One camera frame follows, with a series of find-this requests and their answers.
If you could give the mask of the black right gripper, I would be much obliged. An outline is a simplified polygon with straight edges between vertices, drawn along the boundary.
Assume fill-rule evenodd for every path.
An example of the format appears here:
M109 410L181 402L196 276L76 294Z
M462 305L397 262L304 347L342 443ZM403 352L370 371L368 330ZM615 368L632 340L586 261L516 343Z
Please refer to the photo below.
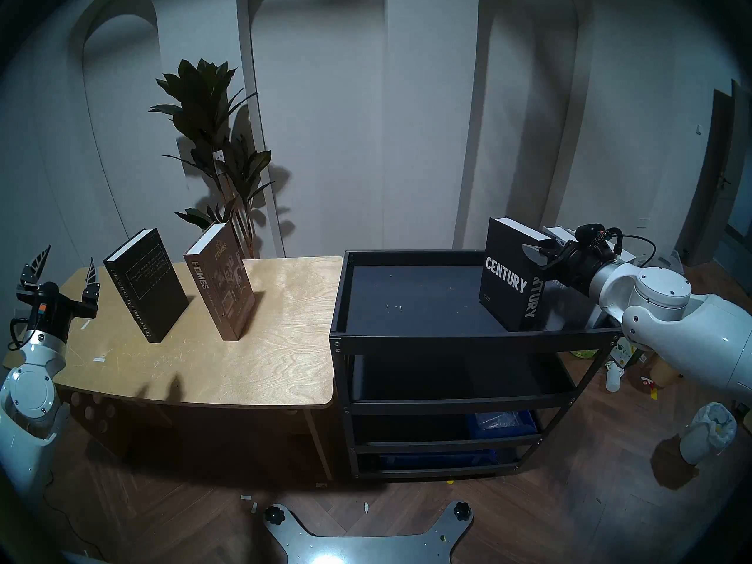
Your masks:
M590 285L604 267L621 264L623 233L617 227L600 223L584 224L575 230L575 240L541 247L522 244L524 256L541 270L548 280L590 295Z

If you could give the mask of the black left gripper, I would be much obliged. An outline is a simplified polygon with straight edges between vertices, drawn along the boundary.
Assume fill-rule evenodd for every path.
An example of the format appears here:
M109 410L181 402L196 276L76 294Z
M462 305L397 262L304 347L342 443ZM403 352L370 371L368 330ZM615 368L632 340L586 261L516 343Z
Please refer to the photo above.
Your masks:
M100 283L93 258L90 259L90 267L86 273L81 301L74 301L60 293L56 283L46 282L39 286L50 250L51 246L47 246L31 263L24 265L20 283L16 287L17 298L31 306L25 340L30 339L33 332L42 332L60 341L67 341L74 318L92 320L98 313Z

